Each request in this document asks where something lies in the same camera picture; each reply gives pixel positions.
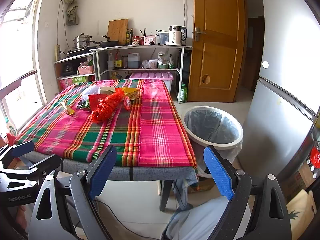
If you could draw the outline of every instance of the pink storage box lid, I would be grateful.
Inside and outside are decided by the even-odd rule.
[[[161,79],[164,81],[173,80],[170,72],[136,72],[132,73],[130,79]]]

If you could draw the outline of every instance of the electric kettle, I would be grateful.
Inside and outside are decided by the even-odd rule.
[[[169,28],[169,45],[181,45],[187,39],[187,28],[172,25]]]

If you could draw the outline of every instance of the blue gripper pad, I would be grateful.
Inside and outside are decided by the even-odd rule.
[[[35,144],[32,141],[28,141],[12,147],[12,156],[20,157],[26,153],[29,153],[35,149]]]
[[[214,182],[220,191],[220,194],[226,196],[228,200],[231,200],[234,192],[232,189],[230,176],[227,174],[226,170],[210,147],[206,147],[204,149],[203,157],[204,162],[207,165]]]
[[[106,184],[108,177],[112,171],[112,168],[116,164],[117,150],[112,146],[105,157],[100,161],[99,159],[95,164],[99,165],[90,179],[90,191],[88,196],[91,201],[94,200],[96,196],[99,196],[102,192],[104,185]]]

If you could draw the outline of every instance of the plaid tablecloth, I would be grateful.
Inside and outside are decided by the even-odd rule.
[[[104,123],[93,123],[89,112],[69,116],[60,104],[76,109],[89,86],[133,87],[139,97],[127,111],[120,104]],[[32,119],[15,143],[35,143],[35,151],[91,162],[113,144],[117,166],[196,167],[194,153],[163,81],[108,80],[74,84],[61,92]]]

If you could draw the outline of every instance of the silver refrigerator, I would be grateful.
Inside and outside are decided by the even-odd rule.
[[[239,161],[249,175],[296,172],[318,137],[320,25],[304,0],[263,0],[260,78],[243,125]]]

